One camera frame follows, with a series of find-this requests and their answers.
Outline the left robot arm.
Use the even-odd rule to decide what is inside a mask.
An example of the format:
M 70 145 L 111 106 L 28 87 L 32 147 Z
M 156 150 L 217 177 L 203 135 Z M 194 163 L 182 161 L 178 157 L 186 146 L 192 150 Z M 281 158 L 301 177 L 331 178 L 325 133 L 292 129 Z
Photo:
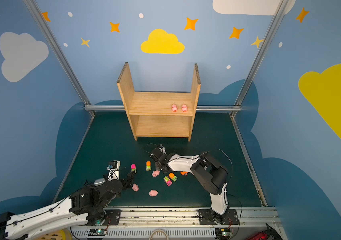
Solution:
M 108 221 L 104 211 L 110 202 L 133 187 L 135 172 L 125 179 L 104 179 L 75 191 L 63 200 L 24 214 L 0 215 L 0 240 L 34 240 L 43 235 L 87 224 Z

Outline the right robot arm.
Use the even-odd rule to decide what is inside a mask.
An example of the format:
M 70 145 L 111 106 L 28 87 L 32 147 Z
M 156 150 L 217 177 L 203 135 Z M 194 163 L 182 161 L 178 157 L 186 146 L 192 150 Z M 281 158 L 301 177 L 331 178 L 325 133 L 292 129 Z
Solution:
M 195 156 L 167 154 L 165 147 L 158 145 L 150 153 L 157 170 L 170 172 L 187 172 L 195 176 L 202 187 L 210 194 L 211 212 L 223 217 L 229 210 L 227 186 L 229 171 L 209 152 Z

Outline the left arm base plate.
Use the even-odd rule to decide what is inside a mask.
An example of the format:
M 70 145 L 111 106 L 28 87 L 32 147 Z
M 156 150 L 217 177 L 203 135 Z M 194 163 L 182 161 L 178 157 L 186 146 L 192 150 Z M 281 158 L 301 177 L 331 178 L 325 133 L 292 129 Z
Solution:
M 117 226 L 121 215 L 120 209 L 105 209 L 104 215 L 97 218 L 94 222 L 95 226 Z

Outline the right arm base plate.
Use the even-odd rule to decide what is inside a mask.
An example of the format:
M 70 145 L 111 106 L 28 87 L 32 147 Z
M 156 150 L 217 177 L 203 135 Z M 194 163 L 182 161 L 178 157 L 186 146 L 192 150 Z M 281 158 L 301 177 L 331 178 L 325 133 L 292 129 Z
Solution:
M 238 225 L 240 217 L 235 209 L 227 209 L 223 215 L 219 215 L 212 209 L 200 209 L 197 211 L 200 225 Z

